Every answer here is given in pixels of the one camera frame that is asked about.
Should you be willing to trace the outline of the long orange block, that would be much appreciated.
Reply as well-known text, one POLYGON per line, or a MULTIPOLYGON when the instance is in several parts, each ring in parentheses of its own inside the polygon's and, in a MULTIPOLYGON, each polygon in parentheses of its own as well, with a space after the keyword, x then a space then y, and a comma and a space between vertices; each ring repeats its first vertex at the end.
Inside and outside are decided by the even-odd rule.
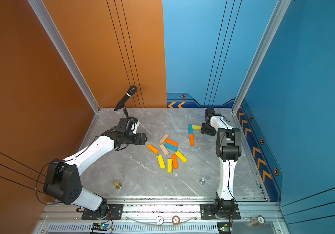
POLYGON ((175 147, 178 146, 178 143, 177 143, 177 142, 175 142, 175 141, 173 141, 173 140, 170 140, 170 139, 166 139, 165 142, 168 143, 168 144, 170 144, 170 145, 173 145, 173 146, 175 146, 175 147))

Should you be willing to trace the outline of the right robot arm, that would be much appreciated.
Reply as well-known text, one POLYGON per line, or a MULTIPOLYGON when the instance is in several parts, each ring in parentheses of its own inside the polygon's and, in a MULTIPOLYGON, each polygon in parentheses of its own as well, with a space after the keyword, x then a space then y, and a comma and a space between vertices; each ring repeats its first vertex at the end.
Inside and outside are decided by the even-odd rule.
POLYGON ((230 126, 224 116, 207 113, 201 133, 216 137, 215 151, 220 160, 220 182, 214 200, 214 208, 217 213, 230 213, 237 206, 233 184, 235 168, 242 155, 241 131, 230 126))

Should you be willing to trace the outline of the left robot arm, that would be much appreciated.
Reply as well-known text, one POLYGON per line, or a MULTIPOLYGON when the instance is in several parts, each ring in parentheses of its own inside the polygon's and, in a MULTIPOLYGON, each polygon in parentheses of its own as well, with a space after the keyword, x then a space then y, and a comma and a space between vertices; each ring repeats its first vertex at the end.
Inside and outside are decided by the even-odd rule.
POLYGON ((109 209, 107 199, 83 188, 81 174, 105 154, 123 150, 122 144, 145 145, 147 140, 145 133, 103 133, 76 154, 47 164, 43 192, 65 205, 76 205, 105 216, 109 209))

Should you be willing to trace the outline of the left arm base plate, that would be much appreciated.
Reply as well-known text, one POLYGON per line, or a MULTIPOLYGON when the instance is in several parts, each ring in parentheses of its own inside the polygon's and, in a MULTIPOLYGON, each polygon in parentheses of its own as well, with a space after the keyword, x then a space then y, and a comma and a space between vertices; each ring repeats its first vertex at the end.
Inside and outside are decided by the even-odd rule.
POLYGON ((106 204, 101 205, 96 211, 84 209, 82 220, 103 220, 109 219, 120 220, 123 214, 123 204, 106 204))

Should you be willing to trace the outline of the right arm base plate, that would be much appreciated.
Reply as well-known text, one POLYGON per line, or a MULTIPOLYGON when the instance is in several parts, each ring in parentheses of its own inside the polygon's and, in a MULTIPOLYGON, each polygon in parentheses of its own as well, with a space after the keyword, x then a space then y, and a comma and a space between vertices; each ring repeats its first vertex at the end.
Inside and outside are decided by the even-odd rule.
POLYGON ((232 205, 230 208, 215 208, 214 204, 200 204, 200 215, 203 220, 210 219, 241 219, 240 210, 238 206, 232 205))

